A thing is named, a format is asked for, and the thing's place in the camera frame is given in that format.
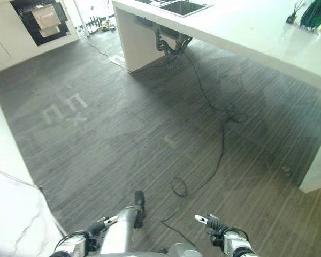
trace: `black wire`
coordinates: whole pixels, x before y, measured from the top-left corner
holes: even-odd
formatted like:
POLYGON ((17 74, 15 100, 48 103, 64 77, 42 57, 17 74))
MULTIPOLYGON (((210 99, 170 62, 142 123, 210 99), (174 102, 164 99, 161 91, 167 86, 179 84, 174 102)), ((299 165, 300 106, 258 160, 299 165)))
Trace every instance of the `black wire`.
MULTIPOLYGON (((212 109, 214 110, 217 110, 217 111, 223 111, 225 113, 227 113, 228 115, 228 118, 223 122, 222 126, 221 126, 221 153, 220 153, 220 156, 219 156, 219 159, 218 159, 218 162, 216 164, 216 167, 213 171, 213 173, 209 176, 209 178, 203 182, 198 188, 196 188, 195 190, 193 190, 191 193, 188 193, 188 187, 187 187, 187 184, 185 183, 185 181, 179 177, 175 177, 171 180, 171 190, 172 192, 180 197, 180 198, 183 198, 185 200, 186 197, 190 196, 190 195, 193 195, 195 194, 197 191, 199 191, 200 189, 202 189, 206 184, 208 184, 212 178, 216 175, 216 173, 218 172, 219 170, 219 167, 220 167, 220 164, 221 164, 221 161, 224 157, 224 154, 225 154, 225 131, 226 131, 226 124, 228 122, 235 122, 235 123, 238 123, 238 124, 241 124, 243 122, 245 122, 247 119, 248 119, 248 115, 246 113, 241 113, 241 112, 238 112, 238 113, 235 113, 233 115, 231 115, 231 110, 235 109, 235 106, 233 104, 230 103, 230 108, 228 108, 227 106, 225 106, 224 109, 219 109, 217 108, 216 106, 214 106, 211 101, 209 100, 209 98, 207 97, 206 93, 204 92, 204 89, 203 89, 203 86, 202 86, 202 83, 201 83, 201 80, 200 80, 200 77, 198 76, 197 74, 197 70, 195 68, 195 65, 194 63, 192 62, 192 60, 190 60, 190 58, 184 53, 182 52, 182 54, 188 59, 188 61, 190 62, 190 64, 192 65, 193 67, 193 70, 195 72, 195 75, 197 77, 197 81, 198 81, 198 84, 200 86, 200 90, 201 90, 201 93, 203 95, 203 97, 205 98, 205 100, 207 101, 207 104, 209 105, 209 107, 211 107, 212 109), (184 187, 184 193, 179 193, 178 191, 176 191, 176 189, 174 188, 173 186, 173 183, 175 181, 180 181, 184 187)), ((193 242, 191 242, 180 230, 178 229, 175 229, 174 227, 166 224, 165 222, 169 221, 173 216, 175 216, 179 211, 180 209, 182 208, 183 206, 183 203, 184 203, 184 200, 181 202, 180 206, 168 217, 168 218, 165 218, 163 220, 160 220, 160 222, 166 226, 167 228, 177 232, 179 235, 181 235, 186 241, 188 241, 194 248, 195 245, 193 242)), ((249 241, 249 238, 248 238, 248 235, 245 231, 241 230, 241 229, 237 229, 237 228, 231 228, 231 229, 234 229, 234 230, 238 230, 238 231, 241 231, 245 234, 246 236, 246 239, 249 241)))
POLYGON ((76 231, 76 232, 74 232, 74 233, 72 233, 72 234, 70 234, 70 235, 67 235, 67 236, 63 237, 63 238, 57 243, 54 252, 56 251, 56 249, 57 249, 58 246, 60 246, 62 243, 64 243, 65 240, 67 240, 67 239, 69 239, 69 238, 71 238, 71 237, 74 237, 74 236, 78 236, 78 235, 84 236, 84 237, 86 238, 86 244, 88 244, 89 239, 90 239, 88 232, 83 231, 83 230, 80 230, 80 231, 76 231))

